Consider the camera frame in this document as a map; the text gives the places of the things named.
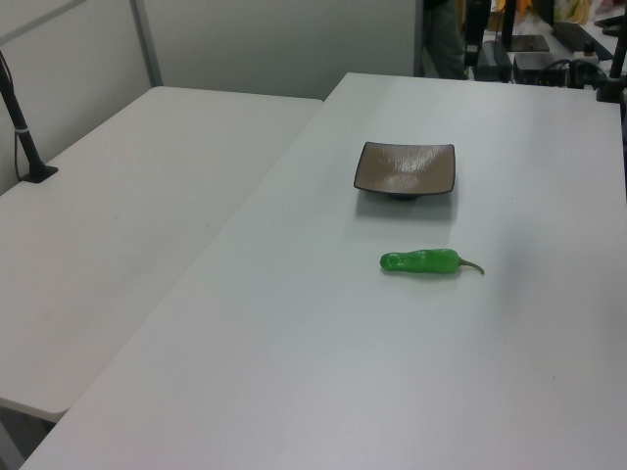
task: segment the square plate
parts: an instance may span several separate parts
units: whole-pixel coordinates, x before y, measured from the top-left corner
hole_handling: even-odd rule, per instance
[[[354,186],[402,198],[450,193],[455,186],[455,147],[366,142]]]

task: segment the pepper stem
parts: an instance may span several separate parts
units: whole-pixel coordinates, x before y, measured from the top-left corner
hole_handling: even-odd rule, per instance
[[[481,275],[483,276],[486,272],[483,270],[483,267],[481,267],[479,264],[475,264],[474,262],[470,262],[470,261],[466,261],[465,259],[459,259],[459,263],[460,266],[470,266],[470,267],[474,267],[477,271],[479,271],[481,273]]]

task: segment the white tabletop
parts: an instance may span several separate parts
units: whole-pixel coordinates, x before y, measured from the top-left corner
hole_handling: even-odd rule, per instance
[[[354,189],[365,141],[454,192]],[[24,470],[623,468],[625,215],[593,92],[350,74]],[[486,275],[379,269],[440,247]]]
[[[0,198],[0,405],[57,420],[320,106],[155,88]]]

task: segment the person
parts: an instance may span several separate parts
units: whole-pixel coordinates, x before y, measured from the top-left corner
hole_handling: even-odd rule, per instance
[[[422,40],[440,78],[467,79],[454,0],[423,0]]]

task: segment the green pepper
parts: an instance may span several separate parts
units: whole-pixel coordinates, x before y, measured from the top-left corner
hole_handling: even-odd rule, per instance
[[[460,266],[472,266],[481,274],[485,273],[481,266],[474,262],[461,259],[458,252],[449,249],[388,253],[381,257],[380,264],[386,271],[452,274],[456,272]]]

